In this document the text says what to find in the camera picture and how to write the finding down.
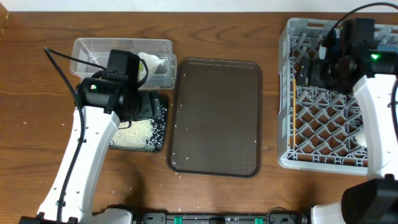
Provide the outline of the wooden chopstick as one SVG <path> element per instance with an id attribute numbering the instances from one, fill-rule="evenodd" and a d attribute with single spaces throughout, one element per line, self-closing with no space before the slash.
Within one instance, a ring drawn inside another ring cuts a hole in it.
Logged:
<path id="1" fill-rule="evenodd" d="M 297 101 L 297 82 L 296 79 L 293 79 L 293 105 L 292 105 L 292 148 L 295 149 L 295 140 L 296 140 L 296 101 Z"/>

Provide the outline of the green yellow snack wrapper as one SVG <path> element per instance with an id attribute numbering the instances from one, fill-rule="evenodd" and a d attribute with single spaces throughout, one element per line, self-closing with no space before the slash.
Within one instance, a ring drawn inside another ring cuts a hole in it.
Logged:
<path id="1" fill-rule="evenodd" d="M 144 67 L 144 64 L 142 62 L 139 64 L 139 72 L 140 73 L 145 72 L 145 67 Z"/>

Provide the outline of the white green cup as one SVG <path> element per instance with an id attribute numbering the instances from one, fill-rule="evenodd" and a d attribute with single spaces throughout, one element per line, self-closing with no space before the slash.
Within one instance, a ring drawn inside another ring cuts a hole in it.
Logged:
<path id="1" fill-rule="evenodd" d="M 362 146 L 362 147 L 367 147 L 367 144 L 366 144 L 366 136 L 365 136 L 365 133 L 364 133 L 363 130 L 358 131 L 358 132 L 356 133 L 356 135 L 355 135 L 354 138 L 355 138 L 356 142 L 357 142 L 360 146 Z"/>

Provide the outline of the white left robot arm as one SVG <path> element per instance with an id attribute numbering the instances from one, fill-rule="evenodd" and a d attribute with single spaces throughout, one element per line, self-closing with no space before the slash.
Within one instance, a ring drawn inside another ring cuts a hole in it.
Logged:
<path id="1" fill-rule="evenodd" d="M 76 110 L 57 176 L 36 216 L 22 216 L 20 223 L 134 223 L 133 211 L 122 205 L 95 214 L 93 200 L 120 123 L 160 116 L 158 91 L 138 88 L 127 80 L 85 78 L 72 91 Z"/>

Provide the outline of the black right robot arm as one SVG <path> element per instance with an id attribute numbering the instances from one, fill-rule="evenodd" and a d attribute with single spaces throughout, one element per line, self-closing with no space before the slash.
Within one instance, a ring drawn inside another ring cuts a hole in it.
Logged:
<path id="1" fill-rule="evenodd" d="M 373 19 L 350 19 L 329 31 L 325 56 L 303 59 L 297 85 L 352 94 L 363 120 L 368 181 L 341 200 L 311 208 L 309 223 L 397 223 L 397 52 L 380 50 Z"/>

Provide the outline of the white tissue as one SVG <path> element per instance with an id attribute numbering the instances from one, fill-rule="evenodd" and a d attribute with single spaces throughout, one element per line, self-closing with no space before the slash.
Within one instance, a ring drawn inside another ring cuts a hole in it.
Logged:
<path id="1" fill-rule="evenodd" d="M 145 52 L 139 52 L 138 56 L 140 57 L 140 59 L 144 60 L 147 65 L 149 72 L 147 81 L 155 77 L 155 71 L 158 69 L 159 65 L 161 65 L 166 61 L 166 59 L 160 59 L 156 55 L 147 54 Z M 145 72 L 142 73 L 139 72 L 137 80 L 141 81 L 145 77 L 145 75 L 146 75 L 146 70 Z"/>

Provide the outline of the dark blue plate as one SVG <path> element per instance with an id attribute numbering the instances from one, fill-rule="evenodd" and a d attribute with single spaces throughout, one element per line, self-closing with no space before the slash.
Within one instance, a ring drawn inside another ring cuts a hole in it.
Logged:
<path id="1" fill-rule="evenodd" d="M 377 50 L 398 53 L 397 44 L 380 43 L 377 45 Z"/>

